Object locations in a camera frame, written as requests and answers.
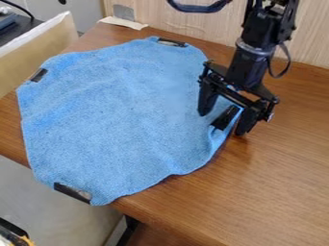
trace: white paper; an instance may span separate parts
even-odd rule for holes
[[[108,24],[113,24],[116,26],[123,26],[123,27],[129,27],[131,29],[135,29],[140,31],[141,29],[148,27],[147,24],[140,24],[138,22],[126,20],[126,19],[121,19],[121,18],[116,18],[112,16],[108,16],[104,19],[99,20],[98,22],[103,22],[103,23],[108,23]]]

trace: wooden table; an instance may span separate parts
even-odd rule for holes
[[[108,24],[97,24],[65,52],[148,36],[189,42],[226,65],[233,55],[208,41]],[[266,85],[282,98],[270,124],[232,136],[204,168],[112,206],[199,245],[329,245],[329,71],[295,63],[282,80],[266,77]],[[0,101],[0,154],[28,166],[19,121],[12,92]]]

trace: blue towel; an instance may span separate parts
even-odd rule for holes
[[[149,37],[46,61],[48,73],[16,91],[36,178],[105,205],[205,165],[234,125],[211,126],[231,105],[224,98],[207,116],[197,112],[206,59]]]

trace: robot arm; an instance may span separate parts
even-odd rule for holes
[[[230,1],[220,0],[209,7],[181,5],[173,0],[167,2],[181,12],[217,12]],[[237,50],[226,68],[212,61],[205,62],[200,76],[200,95],[198,111],[201,116],[208,114],[219,95],[244,108],[236,128],[237,135],[244,135],[260,120],[269,121],[279,98],[263,84],[263,77],[268,71],[274,78],[288,72],[291,57],[284,42],[291,40],[296,29],[294,21],[299,0],[271,0],[267,6],[263,0],[248,0],[242,24],[243,32],[237,41]],[[288,57],[288,65],[278,75],[271,69],[271,61],[276,47],[283,49]],[[259,97],[257,101],[239,94],[246,91]],[[237,110],[228,109],[220,115],[213,125],[221,130],[227,126],[227,119],[232,119]]]

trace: beige chair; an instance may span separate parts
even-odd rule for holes
[[[72,15],[64,12],[0,47],[0,98],[77,39]]]

